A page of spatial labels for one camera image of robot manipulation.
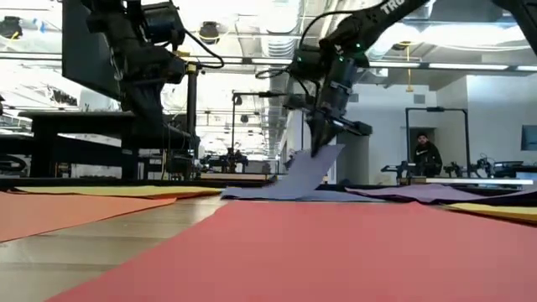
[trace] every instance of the table surface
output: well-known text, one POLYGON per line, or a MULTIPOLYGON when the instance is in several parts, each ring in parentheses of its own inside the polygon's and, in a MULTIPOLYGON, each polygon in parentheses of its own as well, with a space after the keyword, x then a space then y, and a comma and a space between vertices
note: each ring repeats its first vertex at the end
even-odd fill
POLYGON ((43 301, 126 262, 212 215, 220 196, 0 243, 2 301, 43 301))

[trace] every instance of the table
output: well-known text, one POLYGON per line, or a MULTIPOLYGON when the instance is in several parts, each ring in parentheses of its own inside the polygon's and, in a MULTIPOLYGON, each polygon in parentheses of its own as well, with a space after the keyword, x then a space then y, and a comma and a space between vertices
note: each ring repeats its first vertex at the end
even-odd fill
POLYGON ((128 180, 137 178, 139 149, 184 149, 190 141, 186 133, 179 135, 163 128, 152 128, 131 112, 22 112, 20 116, 32 119, 34 148, 31 177, 54 175, 50 159, 55 146, 51 142, 55 141, 58 133, 91 133, 120 138, 122 178, 128 180))
POLYGON ((2 301, 42 301, 124 263, 210 216, 219 196, 0 243, 2 301))
POLYGON ((270 179, 270 174, 245 174, 245 173, 201 173, 201 180, 260 180, 270 179))

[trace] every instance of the ceiling light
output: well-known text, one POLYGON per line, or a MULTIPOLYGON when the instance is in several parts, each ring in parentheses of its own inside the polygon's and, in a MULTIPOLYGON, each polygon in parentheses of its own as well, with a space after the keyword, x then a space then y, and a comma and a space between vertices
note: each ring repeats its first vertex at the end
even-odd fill
POLYGON ((519 66, 517 71, 537 71, 537 66, 519 66))
MULTIPOLYGON (((183 60, 187 61, 195 61, 197 62, 199 60, 199 63, 202 64, 210 64, 210 63, 220 63, 220 60, 214 57, 210 56, 204 56, 204 55, 195 55, 195 56, 186 56, 181 57, 183 60)), ((242 58, 237 57, 222 57, 225 64, 242 64, 242 58)))
POLYGON ((255 58, 252 63, 260 65, 289 65, 292 59, 277 59, 277 58, 255 58))
POLYGON ((420 63, 413 62, 369 62, 370 67, 385 67, 385 68, 418 68, 420 63))
POLYGON ((447 70, 505 70, 508 65, 430 63, 431 69, 447 70))
POLYGON ((0 53, 0 60, 2 59, 19 59, 19 60, 57 60, 61 61, 61 54, 30 54, 30 53, 16 53, 16 52, 2 52, 0 53))

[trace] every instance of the window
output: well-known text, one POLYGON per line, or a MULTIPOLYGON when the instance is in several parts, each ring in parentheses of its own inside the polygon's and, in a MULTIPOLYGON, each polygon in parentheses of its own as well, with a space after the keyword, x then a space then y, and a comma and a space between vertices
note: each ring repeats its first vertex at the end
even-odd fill
POLYGON ((537 151, 537 126, 522 126, 522 151, 537 151))

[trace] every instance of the monitor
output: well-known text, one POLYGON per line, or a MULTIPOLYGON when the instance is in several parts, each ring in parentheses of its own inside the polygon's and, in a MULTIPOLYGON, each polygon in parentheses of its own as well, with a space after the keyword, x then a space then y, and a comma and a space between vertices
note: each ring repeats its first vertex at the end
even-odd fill
POLYGON ((90 11, 81 0, 63 2, 62 75, 84 87, 119 100, 119 86, 104 34, 91 34, 90 11))

